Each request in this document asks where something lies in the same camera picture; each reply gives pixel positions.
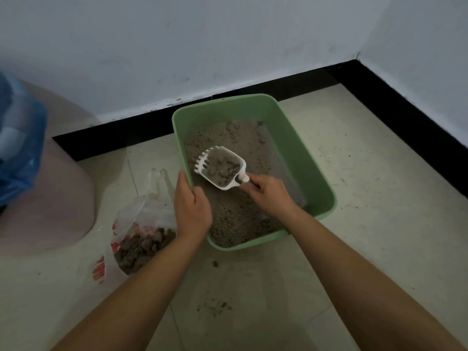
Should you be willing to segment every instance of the green litter box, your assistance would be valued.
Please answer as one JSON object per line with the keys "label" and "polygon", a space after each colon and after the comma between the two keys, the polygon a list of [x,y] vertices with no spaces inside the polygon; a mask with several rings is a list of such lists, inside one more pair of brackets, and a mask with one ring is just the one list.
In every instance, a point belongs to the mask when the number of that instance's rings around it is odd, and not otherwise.
{"label": "green litter box", "polygon": [[[336,207],[336,196],[333,189],[296,130],[289,123],[278,102],[266,94],[211,100],[185,106],[174,112],[172,125],[182,164],[191,186],[193,186],[193,182],[184,144],[187,135],[194,130],[200,130],[218,122],[239,119],[259,120],[267,126],[292,179],[307,200],[305,211],[317,219],[325,218],[333,212]],[[216,245],[210,235],[207,236],[207,239],[218,250],[233,251],[270,242],[287,235],[286,230],[280,230],[231,248],[222,248]]]}

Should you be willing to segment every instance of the black baseboard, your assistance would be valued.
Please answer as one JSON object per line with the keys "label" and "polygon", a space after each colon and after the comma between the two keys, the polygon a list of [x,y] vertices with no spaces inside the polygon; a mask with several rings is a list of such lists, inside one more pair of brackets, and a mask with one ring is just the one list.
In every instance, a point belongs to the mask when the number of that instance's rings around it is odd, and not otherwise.
{"label": "black baseboard", "polygon": [[173,133],[172,114],[183,106],[243,94],[269,94],[281,101],[337,83],[326,68],[310,70],[258,85],[215,94],[205,99],[62,134],[53,139],[68,155],[78,161]]}
{"label": "black baseboard", "polygon": [[401,140],[468,197],[468,149],[358,60],[328,68]]}
{"label": "black baseboard", "polygon": [[73,159],[87,159],[173,133],[172,114],[183,106],[259,93],[269,94],[280,101],[338,83],[342,83],[461,194],[468,196],[468,173],[460,164],[467,161],[468,149],[358,60],[55,136],[54,140]]}

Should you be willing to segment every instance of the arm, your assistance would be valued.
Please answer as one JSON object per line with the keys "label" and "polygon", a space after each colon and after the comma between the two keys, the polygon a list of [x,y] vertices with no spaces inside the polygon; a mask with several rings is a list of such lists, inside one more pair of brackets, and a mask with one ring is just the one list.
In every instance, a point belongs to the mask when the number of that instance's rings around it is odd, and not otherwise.
{"label": "arm", "polygon": [[202,189],[183,172],[175,189],[177,237],[96,307],[52,351],[144,350],[212,223]]}
{"label": "arm", "polygon": [[299,208],[281,180],[251,175],[241,186],[294,236],[362,350],[465,350],[389,277]]}

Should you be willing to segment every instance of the person's left hand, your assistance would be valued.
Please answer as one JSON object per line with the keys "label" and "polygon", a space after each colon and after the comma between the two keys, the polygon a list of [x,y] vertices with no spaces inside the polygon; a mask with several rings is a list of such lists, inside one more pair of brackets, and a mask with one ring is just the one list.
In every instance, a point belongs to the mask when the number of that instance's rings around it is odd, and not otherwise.
{"label": "person's left hand", "polygon": [[213,222],[210,202],[201,187],[190,189],[184,171],[179,172],[175,191],[177,235],[201,242]]}

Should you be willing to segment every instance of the blue plastic bag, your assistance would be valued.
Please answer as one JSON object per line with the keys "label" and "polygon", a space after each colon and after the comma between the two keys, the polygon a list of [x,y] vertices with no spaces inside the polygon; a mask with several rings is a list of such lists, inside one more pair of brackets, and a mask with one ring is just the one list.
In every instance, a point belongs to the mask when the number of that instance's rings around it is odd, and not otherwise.
{"label": "blue plastic bag", "polygon": [[45,107],[21,82],[0,72],[0,207],[33,187],[46,125]]}

